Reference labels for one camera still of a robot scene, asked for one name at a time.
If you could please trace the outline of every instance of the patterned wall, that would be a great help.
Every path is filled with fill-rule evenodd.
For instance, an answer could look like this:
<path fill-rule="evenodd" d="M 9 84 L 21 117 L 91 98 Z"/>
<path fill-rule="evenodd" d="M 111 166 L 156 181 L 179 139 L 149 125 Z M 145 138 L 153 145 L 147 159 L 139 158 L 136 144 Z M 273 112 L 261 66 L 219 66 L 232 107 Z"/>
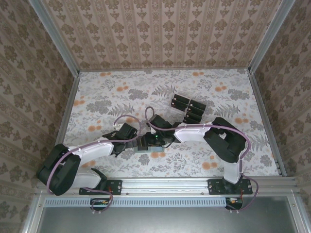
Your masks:
<path fill-rule="evenodd" d="M 72 75 L 28 1 L 0 1 L 0 232 L 18 232 Z"/>
<path fill-rule="evenodd" d="M 83 70 L 247 67 L 281 0 L 43 0 Z"/>
<path fill-rule="evenodd" d="M 288 175 L 311 213 L 311 1 L 296 0 L 256 71 Z"/>

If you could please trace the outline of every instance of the floral tablecloth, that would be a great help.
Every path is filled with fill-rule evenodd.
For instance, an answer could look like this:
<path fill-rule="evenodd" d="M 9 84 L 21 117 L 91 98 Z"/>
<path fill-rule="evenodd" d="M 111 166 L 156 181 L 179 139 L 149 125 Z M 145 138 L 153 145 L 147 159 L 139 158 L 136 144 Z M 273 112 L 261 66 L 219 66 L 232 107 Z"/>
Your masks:
<path fill-rule="evenodd" d="M 113 130 L 122 114 L 141 119 L 152 106 L 170 123 L 183 114 L 170 106 L 174 93 L 207 105 L 201 122 L 221 116 L 245 132 L 252 149 L 243 171 L 252 176 L 278 175 L 246 69 L 153 70 L 80 73 L 65 144 L 81 145 Z M 131 118 L 120 119 L 138 128 Z M 103 156 L 83 167 L 95 167 L 107 177 L 222 176 L 223 164 L 207 143 L 172 144 L 161 153 L 126 150 L 117 158 Z"/>

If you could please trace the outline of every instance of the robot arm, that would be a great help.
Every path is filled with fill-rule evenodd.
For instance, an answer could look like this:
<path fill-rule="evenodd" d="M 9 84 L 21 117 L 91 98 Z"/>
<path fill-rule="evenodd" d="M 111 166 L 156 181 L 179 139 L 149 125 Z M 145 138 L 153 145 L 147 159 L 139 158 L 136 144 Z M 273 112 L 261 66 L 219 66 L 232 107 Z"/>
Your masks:
<path fill-rule="evenodd" d="M 92 143 L 93 145 L 82 150 L 76 150 L 70 154 L 56 169 L 51 183 L 50 190 L 57 196 L 64 194 L 71 187 L 89 187 L 101 190 L 106 181 L 106 177 L 96 169 L 85 169 L 81 166 L 91 160 L 102 156 L 120 154 L 126 148 L 138 147 L 138 150 L 147 150 L 149 146 L 163 146 L 167 143 L 180 143 L 185 141 L 207 142 L 216 154 L 224 161 L 225 172 L 224 179 L 230 184 L 236 184 L 241 177 L 240 173 L 240 153 L 245 148 L 246 140 L 238 133 L 230 130 L 219 128 L 202 127 L 202 125 L 191 124 L 191 128 L 187 128 L 185 123 L 176 122 L 171 125 L 169 122 L 162 119 L 159 115 L 154 115 L 150 119 L 150 123 L 162 129 L 152 130 L 137 140 L 131 142 L 107 142 L 107 143 Z M 236 128 L 221 117 L 215 118 L 212 125 L 226 126 L 232 129 Z M 104 139 L 108 140 L 125 140 L 136 136 L 137 130 L 128 124 L 124 123 L 119 131 L 103 135 L 97 141 Z M 51 174 L 56 162 L 68 151 L 74 150 L 77 147 L 65 147 L 62 144 L 56 145 L 43 166 L 37 171 L 37 177 L 45 185 L 48 177 Z"/>

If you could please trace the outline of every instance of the perforated metal strip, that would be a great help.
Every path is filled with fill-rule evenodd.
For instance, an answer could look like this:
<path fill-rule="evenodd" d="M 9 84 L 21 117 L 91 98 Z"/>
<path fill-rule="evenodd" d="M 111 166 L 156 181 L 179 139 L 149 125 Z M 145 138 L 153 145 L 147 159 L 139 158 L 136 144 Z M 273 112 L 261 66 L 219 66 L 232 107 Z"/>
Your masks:
<path fill-rule="evenodd" d="M 90 200 L 91 198 L 46 198 L 44 207 L 90 207 Z M 225 198 L 114 198 L 111 204 L 111 207 L 223 206 L 226 206 Z"/>

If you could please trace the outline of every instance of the floral wallpaper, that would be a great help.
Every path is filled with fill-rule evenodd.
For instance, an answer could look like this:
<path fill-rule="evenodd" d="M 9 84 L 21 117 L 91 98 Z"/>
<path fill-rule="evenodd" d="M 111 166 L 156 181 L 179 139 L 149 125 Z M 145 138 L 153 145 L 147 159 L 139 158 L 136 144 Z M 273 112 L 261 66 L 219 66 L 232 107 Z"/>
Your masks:
<path fill-rule="evenodd" d="M 65 144 L 85 144 L 113 131 L 114 120 L 123 114 L 138 117 L 145 133 L 147 106 L 170 123 L 182 121 L 184 113 L 170 107 L 174 93 L 207 105 L 201 122 L 221 116 L 249 136 L 252 149 L 243 162 L 245 174 L 278 175 L 246 69 L 82 72 Z M 123 122 L 138 129 L 132 118 Z M 220 158 L 200 142 L 172 144 L 163 152 L 128 149 L 83 167 L 95 167 L 110 178 L 222 176 L 224 171 Z"/>
<path fill-rule="evenodd" d="M 256 70 L 288 175 L 311 214 L 311 1 L 296 0 Z"/>
<path fill-rule="evenodd" d="M 72 80 L 28 1 L 1 0 L 0 232 L 22 229 Z"/>
<path fill-rule="evenodd" d="M 281 0 L 43 0 L 81 70 L 247 67 Z"/>

